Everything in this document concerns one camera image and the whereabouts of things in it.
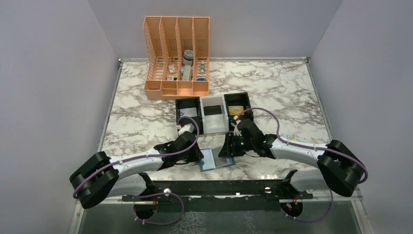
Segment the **blue leather card holder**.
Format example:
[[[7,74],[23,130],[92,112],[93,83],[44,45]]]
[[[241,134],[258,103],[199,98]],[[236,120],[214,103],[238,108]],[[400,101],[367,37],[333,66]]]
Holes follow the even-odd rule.
[[[222,146],[219,146],[200,150],[204,156],[198,161],[201,172],[212,171],[235,165],[234,157],[219,157],[219,153],[222,151],[222,148]]]

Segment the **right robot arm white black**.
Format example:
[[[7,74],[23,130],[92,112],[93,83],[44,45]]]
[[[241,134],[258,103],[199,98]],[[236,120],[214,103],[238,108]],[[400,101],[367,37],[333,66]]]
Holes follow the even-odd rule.
[[[248,151],[254,151],[259,157],[288,159],[314,167],[289,174],[281,185],[286,198],[310,189],[330,189],[351,197],[365,175],[364,164],[341,141],[331,140],[323,145],[290,140],[264,134],[254,122],[245,119],[237,123],[234,132],[226,134],[218,156],[244,156]]]

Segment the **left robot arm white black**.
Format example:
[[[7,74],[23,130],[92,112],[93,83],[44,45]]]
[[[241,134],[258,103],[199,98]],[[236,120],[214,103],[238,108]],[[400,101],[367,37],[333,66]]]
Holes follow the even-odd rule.
[[[146,172],[167,169],[180,161],[190,163],[202,159],[198,136],[196,125],[186,124],[178,131],[176,140],[142,153],[116,159],[104,151],[97,152],[70,176],[73,197],[84,209],[112,196],[132,195],[147,200],[154,192],[154,185]]]

